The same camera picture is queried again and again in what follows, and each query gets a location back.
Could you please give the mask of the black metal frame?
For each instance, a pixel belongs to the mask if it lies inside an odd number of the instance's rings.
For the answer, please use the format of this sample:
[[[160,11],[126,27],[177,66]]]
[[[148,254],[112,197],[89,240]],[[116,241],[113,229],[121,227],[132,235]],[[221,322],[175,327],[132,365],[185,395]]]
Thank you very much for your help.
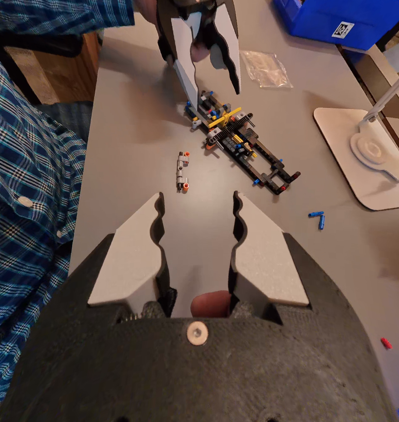
[[[0,62],[12,82],[20,89],[29,103],[40,105],[41,101],[6,48],[27,49],[74,58],[81,53],[82,46],[81,35],[19,35],[9,31],[0,31]]]

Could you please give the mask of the person's left forearm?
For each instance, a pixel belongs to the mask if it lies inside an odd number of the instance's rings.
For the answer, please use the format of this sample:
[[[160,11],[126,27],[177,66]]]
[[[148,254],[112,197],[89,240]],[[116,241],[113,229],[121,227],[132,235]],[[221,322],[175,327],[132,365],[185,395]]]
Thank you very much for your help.
[[[0,0],[0,31],[20,35],[81,35],[133,26],[138,11],[156,27],[157,1]]]

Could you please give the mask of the clear plastic bag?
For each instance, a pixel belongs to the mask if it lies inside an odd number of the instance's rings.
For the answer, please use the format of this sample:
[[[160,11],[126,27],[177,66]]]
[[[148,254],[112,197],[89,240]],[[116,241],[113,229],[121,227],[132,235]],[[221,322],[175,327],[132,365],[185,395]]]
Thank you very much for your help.
[[[291,89],[293,85],[284,65],[275,54],[240,51],[248,76],[261,89]]]

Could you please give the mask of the person's left hand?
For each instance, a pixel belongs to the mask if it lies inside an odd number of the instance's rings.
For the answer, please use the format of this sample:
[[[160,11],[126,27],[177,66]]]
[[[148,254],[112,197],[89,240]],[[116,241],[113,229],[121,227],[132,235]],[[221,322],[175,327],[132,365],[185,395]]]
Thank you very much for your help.
[[[209,49],[203,42],[194,41],[191,45],[191,59],[194,63],[200,62],[210,54]]]

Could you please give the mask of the small grey lego subassembly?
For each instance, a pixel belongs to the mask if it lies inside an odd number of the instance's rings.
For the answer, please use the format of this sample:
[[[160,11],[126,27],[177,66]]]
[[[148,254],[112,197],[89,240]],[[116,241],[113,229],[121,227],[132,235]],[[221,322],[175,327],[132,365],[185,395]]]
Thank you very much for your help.
[[[187,193],[189,190],[189,181],[185,177],[186,168],[189,165],[190,153],[188,151],[180,151],[177,159],[176,169],[176,188],[179,193]]]

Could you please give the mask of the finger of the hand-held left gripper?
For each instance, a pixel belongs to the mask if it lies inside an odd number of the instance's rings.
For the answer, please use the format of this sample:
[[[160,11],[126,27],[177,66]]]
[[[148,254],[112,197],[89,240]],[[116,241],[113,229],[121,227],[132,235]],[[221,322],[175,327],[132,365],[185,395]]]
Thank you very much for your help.
[[[209,27],[210,61],[217,70],[226,69],[237,95],[241,92],[238,25],[234,3],[217,3]]]
[[[174,69],[181,86],[195,110],[198,108],[198,85],[196,68],[191,57],[191,47],[200,28],[200,13],[191,13],[188,19],[171,18],[172,31],[176,46]]]

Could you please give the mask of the person's right hand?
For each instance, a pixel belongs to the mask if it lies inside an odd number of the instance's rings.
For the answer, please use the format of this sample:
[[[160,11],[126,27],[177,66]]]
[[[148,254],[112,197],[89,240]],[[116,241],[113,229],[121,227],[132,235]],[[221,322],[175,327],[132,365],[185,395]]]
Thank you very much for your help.
[[[231,294],[220,290],[196,296],[190,310],[193,318],[226,318],[230,314],[230,303]]]

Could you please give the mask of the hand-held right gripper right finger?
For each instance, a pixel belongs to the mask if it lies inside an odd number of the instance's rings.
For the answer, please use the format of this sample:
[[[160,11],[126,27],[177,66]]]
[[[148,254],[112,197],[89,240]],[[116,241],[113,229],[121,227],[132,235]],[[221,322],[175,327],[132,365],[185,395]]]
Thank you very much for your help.
[[[229,293],[249,303],[257,317],[268,317],[275,304],[308,307],[284,231],[239,191],[233,194],[233,215]]]

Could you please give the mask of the white flat board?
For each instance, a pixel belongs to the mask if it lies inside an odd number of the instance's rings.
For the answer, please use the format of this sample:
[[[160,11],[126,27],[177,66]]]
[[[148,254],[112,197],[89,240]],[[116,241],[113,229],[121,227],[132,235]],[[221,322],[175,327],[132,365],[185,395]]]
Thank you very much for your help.
[[[350,138],[358,133],[366,113],[362,109],[316,108],[313,117],[359,202],[373,211],[396,209],[399,183],[386,172],[362,164],[350,148]]]

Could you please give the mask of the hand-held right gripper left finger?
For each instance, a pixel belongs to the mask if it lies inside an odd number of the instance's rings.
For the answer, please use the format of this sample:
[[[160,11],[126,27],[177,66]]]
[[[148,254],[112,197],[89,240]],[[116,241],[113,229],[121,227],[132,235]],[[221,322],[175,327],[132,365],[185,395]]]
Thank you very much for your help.
[[[160,241],[165,234],[165,199],[154,194],[115,232],[100,268],[88,305],[125,305],[140,315],[144,304],[158,302],[171,317],[177,291]]]

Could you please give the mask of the black lego chassis assembly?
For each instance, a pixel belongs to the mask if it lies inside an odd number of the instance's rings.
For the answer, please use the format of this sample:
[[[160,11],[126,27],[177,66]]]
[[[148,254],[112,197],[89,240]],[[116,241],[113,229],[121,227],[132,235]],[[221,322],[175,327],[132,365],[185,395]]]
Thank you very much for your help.
[[[211,151],[218,147],[226,152],[248,174],[254,186],[267,187],[278,196],[300,177],[299,171],[289,174],[283,161],[260,142],[252,113],[220,102],[213,91],[200,93],[197,109],[191,101],[186,101],[184,112],[191,119],[192,131],[199,128],[205,131],[204,149]]]

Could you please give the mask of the person's blue jeans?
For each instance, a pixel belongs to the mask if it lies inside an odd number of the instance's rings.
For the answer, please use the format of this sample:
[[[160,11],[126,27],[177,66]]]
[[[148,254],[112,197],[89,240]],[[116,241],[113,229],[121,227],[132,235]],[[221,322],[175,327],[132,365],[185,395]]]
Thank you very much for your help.
[[[85,143],[88,142],[93,110],[92,101],[40,104],[34,105],[34,107],[73,131]]]

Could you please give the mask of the blue plastic bin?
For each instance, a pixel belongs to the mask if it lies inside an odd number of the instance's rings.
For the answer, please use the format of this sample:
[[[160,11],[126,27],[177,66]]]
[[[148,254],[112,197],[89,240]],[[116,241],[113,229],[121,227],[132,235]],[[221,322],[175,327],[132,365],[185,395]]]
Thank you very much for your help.
[[[399,0],[274,0],[291,36],[370,49],[399,22]]]

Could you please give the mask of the white desk stand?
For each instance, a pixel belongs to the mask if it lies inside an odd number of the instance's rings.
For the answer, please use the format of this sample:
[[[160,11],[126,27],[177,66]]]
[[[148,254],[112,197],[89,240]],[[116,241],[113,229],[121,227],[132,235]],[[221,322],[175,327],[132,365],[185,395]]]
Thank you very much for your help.
[[[375,103],[358,124],[358,133],[350,138],[350,148],[365,166],[386,172],[399,183],[399,140],[379,119],[379,113],[399,91],[399,79]]]

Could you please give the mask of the person's blue plaid shirt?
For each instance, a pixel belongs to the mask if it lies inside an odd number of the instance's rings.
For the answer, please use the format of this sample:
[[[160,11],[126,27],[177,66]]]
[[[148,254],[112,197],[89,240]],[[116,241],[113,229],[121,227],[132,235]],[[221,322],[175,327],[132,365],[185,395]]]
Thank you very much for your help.
[[[86,148],[29,104],[0,63],[0,402],[68,276]]]

